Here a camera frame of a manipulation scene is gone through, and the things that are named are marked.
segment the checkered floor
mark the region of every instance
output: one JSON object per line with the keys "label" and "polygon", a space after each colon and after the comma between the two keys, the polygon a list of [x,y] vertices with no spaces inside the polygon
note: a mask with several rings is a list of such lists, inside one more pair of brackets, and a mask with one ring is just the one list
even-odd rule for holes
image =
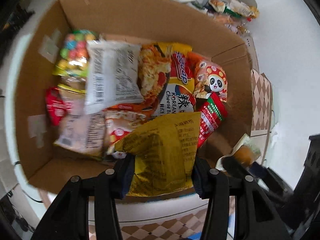
{"label": "checkered floor", "polygon": [[[121,227],[124,240],[176,240],[202,231],[207,209],[178,219],[141,226]],[[89,225],[90,240],[95,240],[95,226]]]}

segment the red snack bag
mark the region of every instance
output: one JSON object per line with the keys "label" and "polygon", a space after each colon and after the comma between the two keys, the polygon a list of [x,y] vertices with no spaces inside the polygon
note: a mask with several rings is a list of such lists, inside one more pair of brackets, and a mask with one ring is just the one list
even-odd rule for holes
{"label": "red snack bag", "polygon": [[228,81],[222,67],[193,52],[188,53],[188,60],[195,72],[193,95],[196,98],[209,98],[211,94],[216,94],[222,102],[226,102]]}
{"label": "red snack bag", "polygon": [[198,148],[228,115],[223,103],[215,93],[210,95],[199,111],[201,112],[201,119]]}
{"label": "red snack bag", "polygon": [[67,106],[61,99],[58,88],[47,89],[45,103],[51,123],[57,126],[67,113]]}

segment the candy bag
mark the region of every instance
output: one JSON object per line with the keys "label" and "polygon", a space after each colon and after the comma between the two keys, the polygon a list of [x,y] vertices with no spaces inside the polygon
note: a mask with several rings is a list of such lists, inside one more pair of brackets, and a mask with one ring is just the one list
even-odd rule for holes
{"label": "candy bag", "polygon": [[86,77],[89,55],[87,41],[97,38],[94,32],[77,30],[66,36],[64,47],[60,50],[61,59],[57,62],[54,75]]}
{"label": "candy bag", "polygon": [[196,87],[193,95],[208,99],[215,93],[222,102],[226,102],[228,82],[222,67],[193,52],[188,54],[188,59],[195,64]]}
{"label": "candy bag", "polygon": [[218,128],[220,123],[227,117],[227,111],[216,94],[211,94],[207,102],[199,109],[201,112],[200,134],[198,148]]}
{"label": "candy bag", "polygon": [[122,103],[141,103],[137,85],[140,46],[119,41],[88,42],[90,69],[85,112],[96,113]]}

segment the food image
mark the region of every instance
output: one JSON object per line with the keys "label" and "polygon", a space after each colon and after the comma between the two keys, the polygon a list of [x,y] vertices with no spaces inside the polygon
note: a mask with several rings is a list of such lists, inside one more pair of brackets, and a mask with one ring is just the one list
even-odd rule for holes
{"label": "food image", "polygon": [[168,82],[170,57],[165,57],[155,44],[142,46],[138,67],[140,92],[146,105],[151,105]]}

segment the cardboard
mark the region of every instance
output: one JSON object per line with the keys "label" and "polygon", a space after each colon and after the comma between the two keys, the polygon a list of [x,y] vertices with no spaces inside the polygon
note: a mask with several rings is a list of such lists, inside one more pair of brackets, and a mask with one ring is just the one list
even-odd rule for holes
{"label": "cardboard", "polygon": [[[57,0],[44,15],[26,51],[15,94],[15,126],[21,165],[29,183],[58,193],[73,175],[96,176],[109,166],[53,146],[58,137],[49,119],[45,130],[30,137],[30,116],[46,115],[45,90],[58,80],[52,75],[54,63],[39,53],[46,36],[55,33],[63,45],[71,29],[90,29],[105,38],[181,42],[220,64],[228,78],[228,118],[208,139],[202,155],[212,166],[228,154],[244,133],[250,134],[252,120],[251,65],[244,41],[206,15],[172,0]],[[168,194],[160,199],[188,194]],[[147,201],[139,198],[125,201]]]}

